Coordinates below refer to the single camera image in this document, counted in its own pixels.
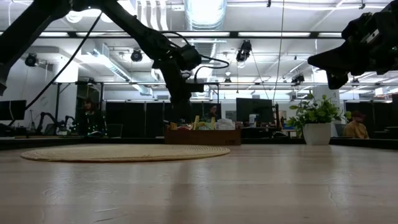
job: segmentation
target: monitor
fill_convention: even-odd
[[[257,123],[274,122],[272,100],[237,98],[236,120],[248,122],[250,114],[257,114]]]
[[[0,121],[25,119],[26,100],[0,101]]]

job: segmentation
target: woven placemat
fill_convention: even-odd
[[[65,162],[148,162],[200,159],[229,153],[225,147],[165,144],[98,144],[36,149],[21,154],[35,161]]]

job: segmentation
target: table surface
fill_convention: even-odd
[[[1,223],[398,221],[396,151],[230,149],[209,159],[135,164],[36,162],[21,159],[24,150],[1,151]]]

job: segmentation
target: wooden box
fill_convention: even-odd
[[[188,131],[188,130],[170,130],[165,132],[166,144],[186,144],[203,146],[240,146],[241,130],[231,131]]]

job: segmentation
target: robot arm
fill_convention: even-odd
[[[41,112],[41,113],[40,113],[39,125],[37,126],[36,132],[35,132],[36,135],[41,135],[41,134],[42,134],[43,121],[44,121],[44,118],[45,118],[46,116],[48,116],[48,117],[52,120],[52,122],[54,123],[55,128],[58,127],[58,122],[55,120],[55,118],[54,118],[50,113]]]
[[[329,88],[339,89],[348,74],[398,70],[398,0],[381,12],[364,13],[342,31],[342,46],[308,58],[308,63],[326,71]]]
[[[154,60],[154,66],[164,75],[172,104],[180,112],[190,105],[191,92],[203,92],[202,83],[189,83],[181,76],[181,70],[192,70],[201,64],[201,55],[195,48],[188,44],[179,47],[160,32],[144,26],[136,16],[125,11],[117,0],[34,0],[0,36],[0,46],[7,52],[0,54],[0,96],[7,88],[10,68],[52,21],[66,16],[71,10],[83,11],[89,8],[104,12]]]

